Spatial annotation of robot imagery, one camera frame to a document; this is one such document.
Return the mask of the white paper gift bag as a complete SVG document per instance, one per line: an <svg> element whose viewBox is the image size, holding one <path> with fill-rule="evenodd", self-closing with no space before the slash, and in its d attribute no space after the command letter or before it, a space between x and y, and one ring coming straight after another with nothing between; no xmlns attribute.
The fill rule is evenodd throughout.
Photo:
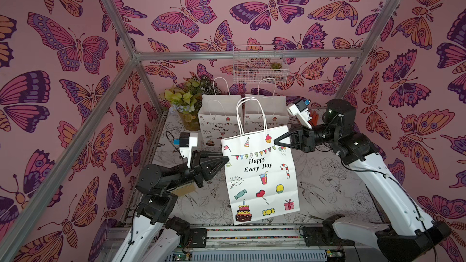
<svg viewBox="0 0 466 262"><path fill-rule="evenodd" d="M299 188L291 150L274 140L287 126L245 133L244 118L239 134L222 139L226 185L235 225L261 221L300 210Z"/></svg>

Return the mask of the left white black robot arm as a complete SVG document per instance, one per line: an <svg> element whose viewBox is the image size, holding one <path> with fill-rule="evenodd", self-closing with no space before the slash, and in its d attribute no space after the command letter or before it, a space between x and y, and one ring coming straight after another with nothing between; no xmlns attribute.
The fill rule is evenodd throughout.
<svg viewBox="0 0 466 262"><path fill-rule="evenodd" d="M220 153L195 150L188 161L176 166L145 166L136 185L142 198L135 209L131 229L113 260L164 262L179 245L187 245L190 224L171 215L180 197L176 191L190 185L202 188L228 161Z"/></svg>

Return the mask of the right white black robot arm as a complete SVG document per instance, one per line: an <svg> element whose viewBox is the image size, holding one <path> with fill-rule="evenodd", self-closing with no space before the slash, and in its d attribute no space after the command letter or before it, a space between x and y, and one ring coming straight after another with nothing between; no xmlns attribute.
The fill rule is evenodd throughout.
<svg viewBox="0 0 466 262"><path fill-rule="evenodd" d="M411 198L369 137L355 131L356 109L346 100L332 99L326 104L323 123L312 126L308 105L309 101L298 100L287 107L299 124L276 138L274 144L303 153L328 146L342 166L363 181L388 217L388 223L382 224L333 215L322 222L324 240L370 246L390 262L413 262L437 245L446 245L451 228L444 221L435 221Z"/></svg>

